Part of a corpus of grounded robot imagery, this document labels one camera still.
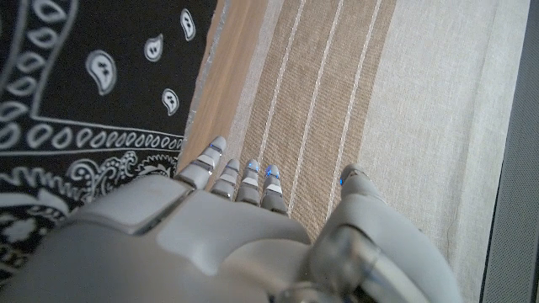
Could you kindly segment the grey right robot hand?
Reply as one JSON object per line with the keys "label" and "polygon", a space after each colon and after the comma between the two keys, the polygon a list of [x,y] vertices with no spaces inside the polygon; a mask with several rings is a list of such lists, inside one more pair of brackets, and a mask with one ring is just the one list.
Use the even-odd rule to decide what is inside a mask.
{"label": "grey right robot hand", "polygon": [[458,302],[429,238],[355,164],[319,236],[291,219],[276,166],[222,137],[175,178],[139,178],[63,218],[1,289],[4,302]]}

